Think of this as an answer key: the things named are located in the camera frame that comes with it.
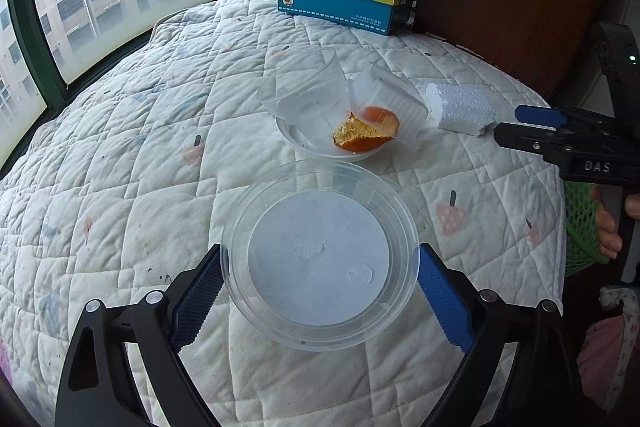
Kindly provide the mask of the person right hand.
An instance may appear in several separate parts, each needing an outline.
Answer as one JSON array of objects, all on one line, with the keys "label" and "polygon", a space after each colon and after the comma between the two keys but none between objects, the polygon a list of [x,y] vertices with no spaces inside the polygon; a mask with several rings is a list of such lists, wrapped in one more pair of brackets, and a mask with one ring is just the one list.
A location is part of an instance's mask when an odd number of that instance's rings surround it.
[{"label": "person right hand", "polygon": [[[617,234],[617,225],[612,213],[605,209],[600,187],[593,185],[590,191],[590,197],[597,203],[594,222],[596,222],[599,251],[600,254],[608,259],[615,259],[622,250],[623,239]],[[640,220],[640,197],[638,195],[629,195],[626,199],[626,213],[632,219]]]}]

